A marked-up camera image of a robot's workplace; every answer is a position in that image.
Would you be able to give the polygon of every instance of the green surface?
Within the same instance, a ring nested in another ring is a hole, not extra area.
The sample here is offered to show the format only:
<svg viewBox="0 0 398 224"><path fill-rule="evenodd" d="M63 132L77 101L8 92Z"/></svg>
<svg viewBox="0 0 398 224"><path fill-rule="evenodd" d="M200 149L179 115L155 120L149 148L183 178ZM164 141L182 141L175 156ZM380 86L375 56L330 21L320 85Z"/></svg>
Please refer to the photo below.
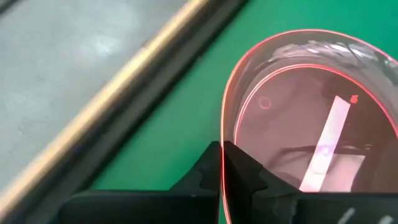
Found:
<svg viewBox="0 0 398 224"><path fill-rule="evenodd" d="M398 57L398 2L252 0L93 185L168 189L219 139L224 86L254 44L292 29L344 32Z"/></svg>

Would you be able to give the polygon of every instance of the gray surface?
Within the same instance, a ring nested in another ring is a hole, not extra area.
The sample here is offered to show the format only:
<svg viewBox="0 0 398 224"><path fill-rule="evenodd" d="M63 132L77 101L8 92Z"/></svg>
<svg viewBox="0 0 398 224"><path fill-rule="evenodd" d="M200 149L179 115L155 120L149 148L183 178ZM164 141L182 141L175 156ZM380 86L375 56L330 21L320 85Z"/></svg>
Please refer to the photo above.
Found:
<svg viewBox="0 0 398 224"><path fill-rule="evenodd" d="M24 0L0 16L0 189L186 0Z"/></svg>

